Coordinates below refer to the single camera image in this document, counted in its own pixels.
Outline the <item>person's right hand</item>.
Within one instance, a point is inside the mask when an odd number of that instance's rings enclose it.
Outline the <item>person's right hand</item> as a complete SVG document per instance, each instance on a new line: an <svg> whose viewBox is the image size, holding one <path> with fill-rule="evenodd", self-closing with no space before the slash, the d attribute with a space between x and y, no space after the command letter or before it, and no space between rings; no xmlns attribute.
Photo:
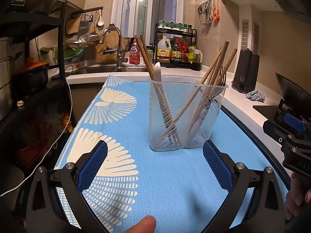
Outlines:
<svg viewBox="0 0 311 233"><path fill-rule="evenodd" d="M310 202L310 180L292 172L290 190L284 204L285 218L291 220L301 214L302 205Z"/></svg>

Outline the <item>person's left hand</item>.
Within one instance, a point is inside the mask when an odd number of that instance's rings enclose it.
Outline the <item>person's left hand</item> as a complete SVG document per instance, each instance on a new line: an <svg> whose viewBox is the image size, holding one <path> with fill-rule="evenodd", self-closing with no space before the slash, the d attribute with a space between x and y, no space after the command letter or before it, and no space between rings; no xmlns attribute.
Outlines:
<svg viewBox="0 0 311 233"><path fill-rule="evenodd" d="M124 233L154 233L156 228L156 219L147 215L141 219L136 225L125 230Z"/></svg>

